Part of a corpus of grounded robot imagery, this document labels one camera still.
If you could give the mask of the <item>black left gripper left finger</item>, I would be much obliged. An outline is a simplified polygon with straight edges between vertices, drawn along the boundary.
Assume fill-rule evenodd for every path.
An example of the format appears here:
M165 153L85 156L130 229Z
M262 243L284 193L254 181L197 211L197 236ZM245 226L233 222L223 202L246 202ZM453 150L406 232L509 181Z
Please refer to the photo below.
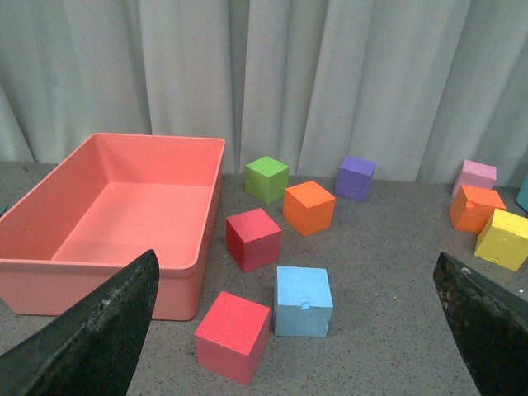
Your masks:
M1 356L3 395L125 395L158 293L153 250Z

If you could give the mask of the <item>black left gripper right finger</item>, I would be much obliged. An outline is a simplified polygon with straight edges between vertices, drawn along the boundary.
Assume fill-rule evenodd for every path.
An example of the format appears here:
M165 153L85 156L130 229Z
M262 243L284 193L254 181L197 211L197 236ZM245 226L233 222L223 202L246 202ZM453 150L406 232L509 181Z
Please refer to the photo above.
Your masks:
M527 302L445 252L433 280L480 394L526 395Z

